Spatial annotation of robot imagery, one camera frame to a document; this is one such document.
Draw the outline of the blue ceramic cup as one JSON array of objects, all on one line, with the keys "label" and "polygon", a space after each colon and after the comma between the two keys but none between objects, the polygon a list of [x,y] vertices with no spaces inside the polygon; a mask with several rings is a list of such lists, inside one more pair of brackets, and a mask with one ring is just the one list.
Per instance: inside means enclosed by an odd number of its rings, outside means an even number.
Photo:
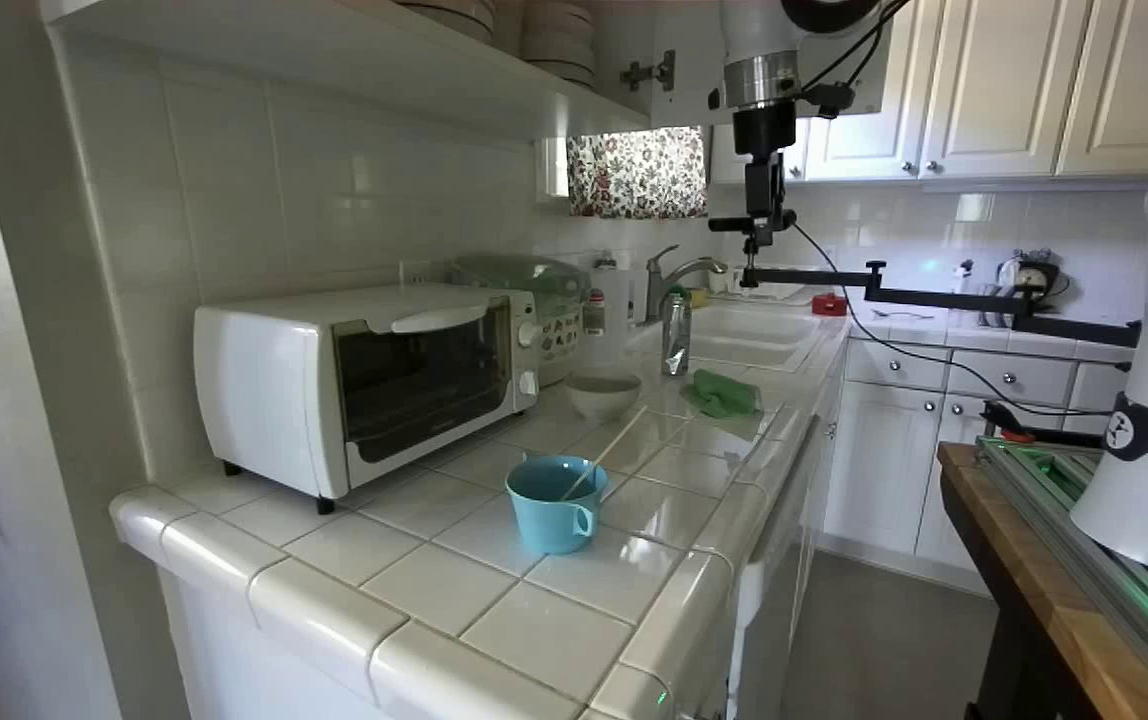
[{"label": "blue ceramic cup", "polygon": [[578,495],[563,499],[582,465],[582,457],[526,457],[508,474],[503,488],[526,557],[575,552],[594,536],[607,474],[594,467]]}]

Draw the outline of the spoon in cup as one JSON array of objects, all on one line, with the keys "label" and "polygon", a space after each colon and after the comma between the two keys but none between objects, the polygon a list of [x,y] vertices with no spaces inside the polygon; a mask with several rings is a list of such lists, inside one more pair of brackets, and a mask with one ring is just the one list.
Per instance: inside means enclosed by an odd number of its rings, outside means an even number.
[{"label": "spoon in cup", "polygon": [[563,499],[578,495],[578,488],[594,477],[600,462],[589,462],[582,474],[567,483]]}]

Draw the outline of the small white bowl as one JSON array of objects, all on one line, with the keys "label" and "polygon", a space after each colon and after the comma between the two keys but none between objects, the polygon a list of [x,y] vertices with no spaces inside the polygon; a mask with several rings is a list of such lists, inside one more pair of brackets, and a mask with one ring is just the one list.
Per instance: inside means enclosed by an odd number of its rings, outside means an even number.
[{"label": "small white bowl", "polygon": [[640,379],[637,375],[567,375],[563,393],[567,393],[567,403],[582,419],[610,425],[637,403]]}]

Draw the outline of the chrome kitchen faucet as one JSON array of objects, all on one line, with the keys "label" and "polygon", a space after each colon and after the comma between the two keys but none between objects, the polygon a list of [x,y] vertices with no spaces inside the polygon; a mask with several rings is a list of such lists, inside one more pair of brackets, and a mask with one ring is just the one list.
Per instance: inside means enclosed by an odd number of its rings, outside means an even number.
[{"label": "chrome kitchen faucet", "polygon": [[692,362],[692,293],[684,277],[692,274],[722,274],[722,262],[695,257],[692,266],[665,274],[665,254],[643,262],[643,322],[659,330],[659,371],[679,379]]}]

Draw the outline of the floral window curtain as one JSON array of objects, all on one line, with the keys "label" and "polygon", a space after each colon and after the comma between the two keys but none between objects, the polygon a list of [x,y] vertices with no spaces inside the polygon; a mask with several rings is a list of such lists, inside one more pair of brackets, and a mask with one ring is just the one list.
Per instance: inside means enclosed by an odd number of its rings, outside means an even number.
[{"label": "floral window curtain", "polygon": [[600,131],[567,141],[567,195],[578,218],[684,219],[706,204],[699,128]]}]

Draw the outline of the red object by sink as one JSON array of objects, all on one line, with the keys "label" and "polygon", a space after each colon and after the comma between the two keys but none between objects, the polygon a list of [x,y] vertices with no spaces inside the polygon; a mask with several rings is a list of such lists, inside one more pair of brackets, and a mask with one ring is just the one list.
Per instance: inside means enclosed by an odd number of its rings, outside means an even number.
[{"label": "red object by sink", "polygon": [[812,298],[812,316],[849,316],[849,300],[835,293]]}]

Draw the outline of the white toaster oven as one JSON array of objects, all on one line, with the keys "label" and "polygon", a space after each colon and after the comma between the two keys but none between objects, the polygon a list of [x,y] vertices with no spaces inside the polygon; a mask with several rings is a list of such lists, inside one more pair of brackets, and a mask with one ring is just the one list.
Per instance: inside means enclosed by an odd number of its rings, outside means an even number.
[{"label": "white toaster oven", "polygon": [[332,512],[540,401],[526,293],[387,286],[205,305],[192,375],[210,457]]}]

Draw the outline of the white lower cabinets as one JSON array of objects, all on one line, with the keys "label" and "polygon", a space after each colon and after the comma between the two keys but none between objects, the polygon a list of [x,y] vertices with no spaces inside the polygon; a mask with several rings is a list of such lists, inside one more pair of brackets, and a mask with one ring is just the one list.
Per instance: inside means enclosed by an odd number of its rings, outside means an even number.
[{"label": "white lower cabinets", "polygon": [[1123,375],[1129,357],[1108,349],[852,341],[824,541],[862,564],[973,584],[974,564],[940,499],[934,447],[979,439],[987,401],[1007,403],[1024,430],[1096,436]]}]

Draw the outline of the white cabinets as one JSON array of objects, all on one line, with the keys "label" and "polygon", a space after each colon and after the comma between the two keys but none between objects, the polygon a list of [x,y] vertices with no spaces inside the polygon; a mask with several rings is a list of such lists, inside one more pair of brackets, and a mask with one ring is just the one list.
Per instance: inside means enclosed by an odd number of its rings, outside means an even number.
[{"label": "white cabinets", "polygon": [[979,439],[987,401],[1007,403],[1024,430],[1096,436],[1123,375],[1129,357],[1108,349],[852,341],[824,541],[862,564],[973,584],[974,564],[940,499],[934,447]]},{"label": "white cabinets", "polygon": [[796,179],[1148,176],[1148,0],[907,0]]}]

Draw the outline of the white upper cabinets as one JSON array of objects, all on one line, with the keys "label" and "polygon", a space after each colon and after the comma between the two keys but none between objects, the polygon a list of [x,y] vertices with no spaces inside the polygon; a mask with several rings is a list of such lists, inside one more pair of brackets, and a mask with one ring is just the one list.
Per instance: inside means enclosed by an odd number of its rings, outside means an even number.
[{"label": "white upper cabinets", "polygon": [[1148,0],[907,0],[796,179],[1148,176]]}]

